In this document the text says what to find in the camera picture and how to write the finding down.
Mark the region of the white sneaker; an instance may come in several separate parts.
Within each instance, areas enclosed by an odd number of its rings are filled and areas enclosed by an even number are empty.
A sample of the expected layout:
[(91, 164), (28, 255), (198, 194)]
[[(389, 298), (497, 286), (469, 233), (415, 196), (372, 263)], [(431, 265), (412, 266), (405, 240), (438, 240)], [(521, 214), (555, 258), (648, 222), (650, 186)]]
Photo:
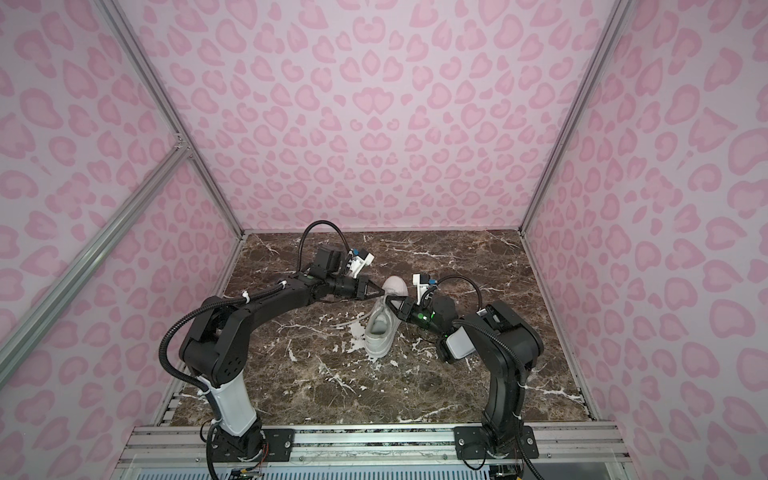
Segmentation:
[(384, 295), (376, 299), (368, 317), (364, 332), (365, 350), (371, 358), (379, 359), (386, 356), (392, 344), (401, 321), (395, 312), (387, 305), (389, 296), (407, 296), (408, 286), (399, 276), (390, 276), (383, 284)]

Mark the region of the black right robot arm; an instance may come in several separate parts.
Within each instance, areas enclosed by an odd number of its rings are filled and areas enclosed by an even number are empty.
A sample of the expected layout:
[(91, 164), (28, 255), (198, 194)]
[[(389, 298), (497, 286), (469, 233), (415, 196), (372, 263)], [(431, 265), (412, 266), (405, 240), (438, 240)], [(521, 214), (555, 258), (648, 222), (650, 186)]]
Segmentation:
[(417, 301), (389, 295), (386, 308), (396, 318), (438, 336), (441, 361), (456, 363), (478, 355), (490, 374), (489, 395), (478, 427), (456, 427), (457, 458), (487, 460), (535, 453), (535, 439), (524, 426), (527, 378), (544, 346), (540, 335), (508, 304), (496, 301), (461, 315), (447, 296)]

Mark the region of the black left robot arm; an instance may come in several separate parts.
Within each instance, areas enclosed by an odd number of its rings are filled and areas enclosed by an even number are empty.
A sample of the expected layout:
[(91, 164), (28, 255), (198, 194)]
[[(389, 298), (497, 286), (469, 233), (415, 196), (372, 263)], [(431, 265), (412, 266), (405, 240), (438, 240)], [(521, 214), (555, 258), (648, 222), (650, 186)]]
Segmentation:
[(245, 458), (256, 456), (265, 440), (243, 377), (251, 334), (278, 316), (327, 296), (359, 301), (383, 296), (383, 288), (362, 273), (373, 260), (374, 255), (364, 249), (343, 251), (322, 245), (308, 267), (272, 287), (204, 303), (192, 318), (179, 356), (212, 408), (214, 437)]

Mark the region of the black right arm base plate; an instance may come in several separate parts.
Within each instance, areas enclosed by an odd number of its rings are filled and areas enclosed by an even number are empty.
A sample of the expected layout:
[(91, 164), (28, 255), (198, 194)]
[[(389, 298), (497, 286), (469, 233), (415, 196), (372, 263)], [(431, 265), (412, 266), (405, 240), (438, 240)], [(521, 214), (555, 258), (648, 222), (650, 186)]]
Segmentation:
[(533, 460), (540, 455), (534, 430), (528, 425), (506, 438), (496, 438), (484, 426), (458, 426), (452, 433), (459, 460)]

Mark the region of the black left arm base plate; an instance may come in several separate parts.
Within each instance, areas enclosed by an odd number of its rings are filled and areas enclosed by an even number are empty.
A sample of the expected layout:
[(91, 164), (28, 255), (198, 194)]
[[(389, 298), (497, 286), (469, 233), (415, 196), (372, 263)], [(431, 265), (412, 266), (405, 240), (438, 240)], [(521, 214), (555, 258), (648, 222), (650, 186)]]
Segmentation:
[(214, 427), (207, 439), (206, 459), (214, 463), (288, 462), (293, 429), (255, 429), (237, 437)]

